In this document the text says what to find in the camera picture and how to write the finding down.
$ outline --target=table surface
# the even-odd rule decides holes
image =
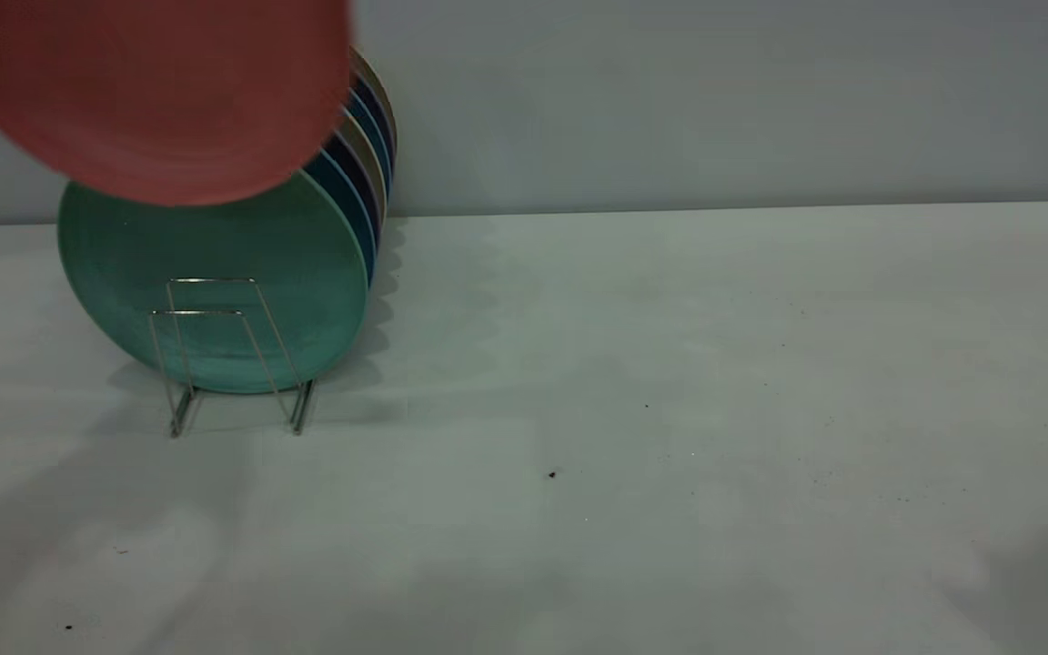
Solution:
[[[391,219],[292,436],[0,227],[1,654],[1048,655],[1048,203]]]

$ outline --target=blue plate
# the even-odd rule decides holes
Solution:
[[[366,60],[355,48],[350,48],[350,70],[354,72],[354,78],[366,82],[370,91],[374,92],[378,104],[383,105],[383,115],[387,116],[387,124],[390,126],[391,152],[398,150],[398,124],[395,122],[395,109],[390,104],[390,96],[387,95],[387,88],[383,86],[383,81],[378,79],[378,73],[370,62]]]
[[[392,173],[390,150],[387,149],[387,141],[383,140],[383,133],[378,130],[378,123],[373,115],[370,115],[369,109],[367,109],[366,105],[363,105],[362,100],[358,99],[358,94],[353,90],[350,91],[350,104],[347,105],[347,111],[350,112],[350,115],[354,116],[355,121],[358,121],[358,125],[362,126],[362,131],[366,133],[370,145],[374,146],[375,154],[378,155],[378,162],[383,166],[383,191],[389,196]]]
[[[378,130],[383,133],[383,140],[390,147],[390,158],[393,162],[398,149],[396,149],[395,145],[395,134],[390,127],[391,118],[383,111],[383,104],[378,103],[377,95],[375,95],[374,90],[371,90],[370,85],[367,84],[367,80],[362,74],[358,74],[361,71],[354,70],[354,92],[358,94],[358,100],[362,100],[363,105],[366,105],[366,108],[370,111],[370,115],[373,115],[375,121],[378,121]]]
[[[383,221],[387,220],[387,192],[386,182],[383,180],[383,165],[378,161],[378,154],[375,153],[374,145],[370,144],[358,121],[354,121],[353,115],[347,114],[342,125],[337,128],[337,136],[341,136],[342,144],[346,146],[347,152],[362,166],[363,175],[367,179],[366,187],[370,190],[370,197],[374,198],[378,211],[378,235],[383,235]]]
[[[381,241],[383,216],[378,213],[378,202],[375,200],[374,187],[370,185],[365,170],[362,170],[362,162],[350,152],[349,146],[342,139],[342,134],[335,134],[331,140],[326,141],[323,147],[329,158],[336,162],[342,173],[350,181],[350,187],[362,199],[363,206],[366,208],[367,216],[370,218],[370,228],[374,233],[375,242]]]
[[[339,211],[346,217],[350,231],[354,233],[358,247],[362,248],[362,260],[367,266],[367,281],[374,281],[377,240],[370,224],[370,216],[367,215],[366,204],[362,202],[362,196],[358,196],[353,183],[350,183],[346,174],[342,173],[337,162],[329,158],[325,149],[320,150],[318,156],[303,170],[326,191],[326,194],[329,194],[329,197],[333,198]]]

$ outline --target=stack of plates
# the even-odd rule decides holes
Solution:
[[[374,278],[398,138],[383,84],[356,51],[352,83],[337,132],[303,170],[263,194],[167,208],[67,185],[59,256],[108,336],[153,368],[158,343],[168,376],[187,383],[191,374],[199,389],[269,391],[236,314],[149,322],[150,311],[169,309],[170,279],[254,279],[276,335],[254,285],[174,285],[171,309],[240,311],[281,389],[312,380],[346,354]]]

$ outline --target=teal plate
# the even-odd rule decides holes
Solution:
[[[162,208],[71,182],[59,206],[59,257],[80,303],[136,361],[159,365],[149,311],[169,309],[173,278],[255,279],[297,372],[288,368],[258,296],[245,283],[173,285],[178,310],[245,315],[279,389],[312,380],[350,348],[367,303],[367,270],[352,230],[307,174],[245,200]],[[168,376],[203,390],[265,393],[269,377],[236,315],[158,315]]]

